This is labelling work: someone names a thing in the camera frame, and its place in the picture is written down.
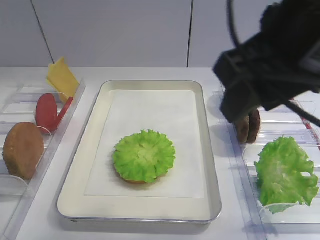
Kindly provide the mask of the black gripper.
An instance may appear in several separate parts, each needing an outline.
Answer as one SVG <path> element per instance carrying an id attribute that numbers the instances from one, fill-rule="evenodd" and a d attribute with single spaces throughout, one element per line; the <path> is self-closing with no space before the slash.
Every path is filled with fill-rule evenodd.
<path id="1" fill-rule="evenodd" d="M 224 87 L 220 111 L 229 123 L 260 106 L 272 110 L 304 92 L 319 93 L 320 2 L 268 5 L 260 32 L 239 49 L 224 51 L 212 69 Z"/>

